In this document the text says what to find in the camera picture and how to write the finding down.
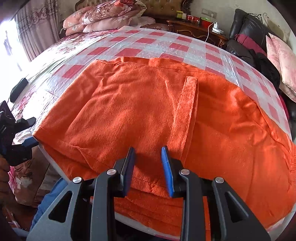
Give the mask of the wooden nightstand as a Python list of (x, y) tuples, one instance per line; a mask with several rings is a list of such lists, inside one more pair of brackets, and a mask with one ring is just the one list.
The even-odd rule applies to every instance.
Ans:
[(217, 33), (212, 32), (212, 30), (202, 28), (194, 23), (189, 23), (184, 20), (175, 20), (172, 18), (160, 18), (154, 16), (156, 23), (167, 24), (170, 32), (184, 35), (187, 37), (192, 37), (212, 45), (215, 45), (221, 49), (225, 49), (228, 39)]

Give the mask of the tufted brown headboard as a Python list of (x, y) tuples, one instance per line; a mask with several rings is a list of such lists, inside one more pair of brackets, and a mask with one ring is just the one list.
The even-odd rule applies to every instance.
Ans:
[(100, 20), (132, 19), (145, 16), (176, 17), (177, 11), (190, 14), (192, 1), (79, 1), (75, 5), (80, 23), (89, 24)]

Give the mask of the magenta garment on chair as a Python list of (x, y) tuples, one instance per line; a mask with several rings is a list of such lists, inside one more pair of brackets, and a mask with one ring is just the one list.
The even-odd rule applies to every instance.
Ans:
[(267, 53), (258, 45), (254, 40), (244, 34), (237, 34), (235, 35), (235, 40), (243, 45), (245, 48), (251, 50), (253, 49), (255, 53), (261, 53), (267, 56)]

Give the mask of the pink floral pillow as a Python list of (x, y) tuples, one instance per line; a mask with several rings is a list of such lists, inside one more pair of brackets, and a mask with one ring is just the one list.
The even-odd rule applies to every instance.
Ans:
[(295, 102), (295, 53), (279, 37), (266, 37), (267, 58), (280, 73), (280, 90)]

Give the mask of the orange fleece pants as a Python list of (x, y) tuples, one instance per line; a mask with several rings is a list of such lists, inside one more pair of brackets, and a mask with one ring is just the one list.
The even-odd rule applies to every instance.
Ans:
[(199, 177), (223, 177), (268, 228), (295, 204), (295, 145), (237, 85), (171, 59), (95, 60), (34, 137), (69, 179), (92, 179), (136, 151), (117, 213), (179, 236), (182, 200), (168, 195), (161, 148)]

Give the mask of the pink white checkered sheet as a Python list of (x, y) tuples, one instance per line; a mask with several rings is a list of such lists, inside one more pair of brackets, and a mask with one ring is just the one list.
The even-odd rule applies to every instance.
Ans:
[[(276, 122), (277, 125), (291, 139), (287, 117), (273, 84), (256, 69), (218, 47), (197, 39), (183, 37), (171, 32), (133, 28), (128, 26), (113, 31), (112, 34), (96, 42), (95, 45), (96, 48), (94, 49), (94, 52), (97, 53), (97, 56), (92, 56), (92, 52), (89, 50), (86, 51), (86, 54), (80, 54), (80, 57), (82, 57), (85, 65), (84, 69), (79, 72), (76, 78), (95, 60), (111, 61), (121, 57), (136, 57), (143, 59), (162, 58), (182, 62), (206, 72), (219, 75), (232, 84), (237, 85), (247, 96), (254, 98), (266, 114), (274, 122)], [(59, 94), (58, 99), (66, 91), (66, 89)], [(48, 115), (49, 111), (45, 116), (43, 116), (41, 122)], [(37, 130), (41, 122), (36, 122), (32, 128), (17, 134), (15, 142), (21, 143), (27, 137), (34, 137), (34, 132)], [(56, 162), (55, 164), (56, 167), (60, 169), (61, 176), (65, 179), (69, 179)], [(266, 228), (272, 240), (276, 240), (280, 236), (283, 228), (285, 227), (283, 221), (294, 212), (295, 205), (293, 206), (291, 212), (284, 218), (279, 220), (274, 225)], [(117, 213), (117, 216), (126, 221), (131, 220), (138, 226), (147, 227), (142, 223), (119, 213)], [(180, 237), (180, 235), (171, 236), (175, 240)]]

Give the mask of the blue jeans leg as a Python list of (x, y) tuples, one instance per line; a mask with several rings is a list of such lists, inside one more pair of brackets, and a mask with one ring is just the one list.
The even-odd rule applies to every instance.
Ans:
[(63, 178), (60, 178), (55, 185), (53, 186), (52, 190), (46, 194), (39, 204), (37, 212), (32, 220), (32, 224), (30, 230), (36, 225), (39, 221), (41, 216), (45, 213), (48, 207), (52, 204), (52, 202), (58, 197), (58, 195), (64, 190), (64, 188), (68, 185), (67, 181)]

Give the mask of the black object on bed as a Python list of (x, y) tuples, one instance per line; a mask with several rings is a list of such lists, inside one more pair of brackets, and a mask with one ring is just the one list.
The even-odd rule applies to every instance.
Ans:
[(10, 102), (14, 103), (22, 91), (25, 89), (25, 87), (28, 85), (28, 81), (26, 78), (22, 78), (17, 85), (13, 87), (10, 93)]

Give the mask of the black garment on chair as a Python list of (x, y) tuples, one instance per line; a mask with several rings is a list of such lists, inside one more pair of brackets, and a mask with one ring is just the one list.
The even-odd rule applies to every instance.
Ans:
[(264, 75), (274, 86), (276, 92), (280, 92), (281, 76), (268, 58), (262, 53), (256, 53), (253, 49), (249, 50), (255, 63), (255, 69)]

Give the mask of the pink curtain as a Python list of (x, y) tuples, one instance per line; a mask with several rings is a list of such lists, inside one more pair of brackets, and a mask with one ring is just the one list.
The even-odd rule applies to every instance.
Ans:
[(28, 1), (15, 16), (18, 38), (32, 61), (59, 39), (59, 1)]

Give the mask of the stacked pink floral pillows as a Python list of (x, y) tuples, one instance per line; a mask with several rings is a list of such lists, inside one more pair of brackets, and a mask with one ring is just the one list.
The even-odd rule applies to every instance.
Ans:
[(63, 21), (65, 35), (118, 30), (137, 25), (147, 7), (141, 1), (105, 1), (85, 6)]

